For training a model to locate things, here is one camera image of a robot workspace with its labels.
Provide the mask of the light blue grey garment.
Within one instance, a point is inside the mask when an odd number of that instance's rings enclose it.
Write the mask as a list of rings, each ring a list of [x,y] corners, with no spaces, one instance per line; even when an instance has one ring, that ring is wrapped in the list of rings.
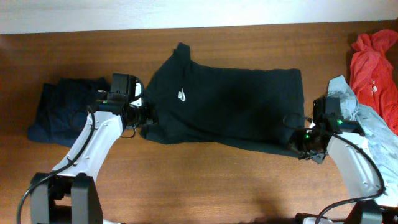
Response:
[[[361,125],[383,179],[393,190],[397,190],[397,135],[372,107],[359,103],[343,76],[329,81],[327,95],[340,99],[344,119],[357,121]]]

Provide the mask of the red t-shirt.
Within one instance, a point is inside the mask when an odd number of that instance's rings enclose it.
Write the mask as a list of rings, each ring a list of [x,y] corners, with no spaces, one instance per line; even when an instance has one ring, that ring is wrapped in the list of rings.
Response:
[[[361,104],[371,107],[397,134],[397,86],[394,67],[386,52],[397,42],[397,32],[380,30],[360,34],[352,44],[355,50],[350,63],[349,85]]]

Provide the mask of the black t-shirt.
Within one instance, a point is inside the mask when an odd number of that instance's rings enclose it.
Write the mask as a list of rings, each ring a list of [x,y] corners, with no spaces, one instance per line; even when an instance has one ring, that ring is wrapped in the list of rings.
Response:
[[[208,67],[194,62],[185,44],[154,73],[145,96],[158,121],[141,136],[161,144],[217,142],[293,156],[293,128],[304,124],[299,69]]]

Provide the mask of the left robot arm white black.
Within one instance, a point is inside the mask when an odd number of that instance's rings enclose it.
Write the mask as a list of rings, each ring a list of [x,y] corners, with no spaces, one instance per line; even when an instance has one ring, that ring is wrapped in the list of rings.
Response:
[[[117,139],[126,129],[154,123],[144,84],[134,75],[115,73],[105,96],[87,107],[80,135],[49,172],[36,173],[24,194],[30,200],[31,223],[107,223],[96,179]]]

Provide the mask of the folded navy blue garment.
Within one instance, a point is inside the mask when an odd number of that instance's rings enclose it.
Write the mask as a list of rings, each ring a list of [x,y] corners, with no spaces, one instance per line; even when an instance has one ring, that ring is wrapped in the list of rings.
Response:
[[[105,78],[62,78],[43,84],[34,123],[27,130],[33,142],[72,147],[86,123],[86,107],[110,90]]]

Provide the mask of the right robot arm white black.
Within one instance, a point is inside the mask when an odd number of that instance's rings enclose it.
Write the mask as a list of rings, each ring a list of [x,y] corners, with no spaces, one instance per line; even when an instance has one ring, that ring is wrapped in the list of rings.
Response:
[[[340,100],[323,96],[313,102],[309,128],[294,127],[290,150],[300,160],[322,164],[331,157],[343,178],[350,198],[335,202],[318,215],[298,213],[294,223],[333,223],[326,213],[352,203],[352,211],[336,223],[397,223],[397,196],[384,180],[369,151],[364,129],[357,121],[344,119]]]

